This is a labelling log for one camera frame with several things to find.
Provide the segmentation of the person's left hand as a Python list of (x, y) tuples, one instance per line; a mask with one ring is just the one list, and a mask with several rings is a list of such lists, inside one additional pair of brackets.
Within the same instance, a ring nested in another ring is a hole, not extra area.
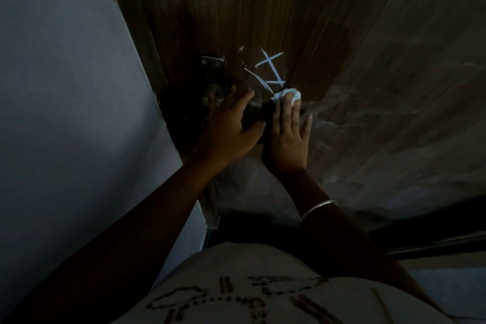
[(239, 140), (244, 131), (242, 116), (254, 94), (252, 89), (238, 92), (232, 86), (219, 107), (214, 106), (214, 97), (210, 96), (206, 126), (192, 160), (202, 172), (215, 175), (254, 147), (242, 146)]

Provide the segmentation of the person's right hand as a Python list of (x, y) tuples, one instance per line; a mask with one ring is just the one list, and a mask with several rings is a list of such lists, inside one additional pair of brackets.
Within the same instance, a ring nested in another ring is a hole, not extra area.
[(298, 100), (297, 132), (283, 132), (283, 102), (275, 107), (262, 159), (265, 167), (278, 179), (307, 169), (309, 142), (302, 140), (304, 122), (300, 123), (300, 110), (301, 100)]

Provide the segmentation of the dark door lever handle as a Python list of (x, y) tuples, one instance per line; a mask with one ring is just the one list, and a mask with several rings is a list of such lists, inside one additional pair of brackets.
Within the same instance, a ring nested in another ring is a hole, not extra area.
[[(219, 107), (226, 99), (228, 94), (224, 88), (218, 84), (209, 84), (205, 93), (202, 96), (203, 106), (210, 107), (210, 96), (214, 97), (214, 106)], [(271, 123), (276, 105), (272, 100), (264, 103), (249, 101), (246, 105), (244, 114), (242, 116), (242, 128), (244, 131), (248, 130), (254, 123), (264, 121), (267, 124)]]

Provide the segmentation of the white wiping cloth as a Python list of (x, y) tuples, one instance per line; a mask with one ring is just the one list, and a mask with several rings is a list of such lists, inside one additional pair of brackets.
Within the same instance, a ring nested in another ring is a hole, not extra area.
[(287, 94), (292, 94), (293, 97), (292, 97), (292, 100), (291, 100), (291, 106), (293, 107), (295, 105), (295, 102), (297, 100), (301, 100), (301, 92), (295, 88), (286, 88), (286, 89), (283, 89), (282, 91), (274, 94), (271, 98), (271, 101), (273, 102), (273, 104), (275, 106), (278, 105), (278, 103), (280, 102), (283, 102), (285, 96)]

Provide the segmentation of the person's left forearm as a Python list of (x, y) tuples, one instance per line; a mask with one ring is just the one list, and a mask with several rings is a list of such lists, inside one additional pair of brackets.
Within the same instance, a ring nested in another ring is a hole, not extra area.
[(155, 282), (207, 184), (231, 160), (196, 155), (49, 274), (3, 324), (107, 324)]

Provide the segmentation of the person's right forearm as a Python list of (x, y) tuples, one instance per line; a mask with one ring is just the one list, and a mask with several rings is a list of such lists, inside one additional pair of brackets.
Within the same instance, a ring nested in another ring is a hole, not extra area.
[[(307, 170), (278, 180), (300, 215), (330, 199)], [(367, 319), (367, 322), (453, 324), (404, 268), (337, 205), (322, 206), (302, 223), (319, 243), (321, 257), (333, 277), (330, 283), (344, 283), (346, 287), (343, 290), (357, 290), (366, 296), (367, 303), (372, 303), (377, 318)]]

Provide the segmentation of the metal door lock plate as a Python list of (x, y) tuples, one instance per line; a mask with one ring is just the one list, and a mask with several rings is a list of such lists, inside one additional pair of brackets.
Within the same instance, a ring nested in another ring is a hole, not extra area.
[(200, 60), (200, 72), (203, 79), (201, 84), (202, 104), (208, 106), (209, 95), (213, 94), (216, 104), (219, 105), (228, 92), (225, 57), (202, 55)]

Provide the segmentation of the silver bangle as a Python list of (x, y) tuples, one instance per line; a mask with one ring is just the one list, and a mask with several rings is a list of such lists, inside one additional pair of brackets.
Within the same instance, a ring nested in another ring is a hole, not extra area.
[(329, 205), (329, 204), (334, 204), (336, 205), (336, 200), (333, 200), (333, 199), (329, 199), (329, 200), (324, 200), (316, 205), (314, 205), (313, 207), (311, 207), (309, 210), (307, 210), (305, 213), (303, 213), (301, 215), (301, 221), (305, 220), (305, 218), (311, 214), (313, 211), (321, 208), (322, 206), (325, 206), (325, 205)]

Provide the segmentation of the brown wooden door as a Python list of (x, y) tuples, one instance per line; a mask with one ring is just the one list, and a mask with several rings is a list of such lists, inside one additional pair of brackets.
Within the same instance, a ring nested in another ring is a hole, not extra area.
[(486, 252), (486, 0), (117, 0), (179, 154), (201, 56), (313, 114), (308, 170), (395, 256)]

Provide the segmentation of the white printed shirt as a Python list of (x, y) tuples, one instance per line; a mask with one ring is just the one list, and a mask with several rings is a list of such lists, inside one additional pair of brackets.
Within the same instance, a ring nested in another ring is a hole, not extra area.
[(111, 324), (455, 324), (395, 287), (320, 276), (261, 244), (225, 242), (178, 265)]

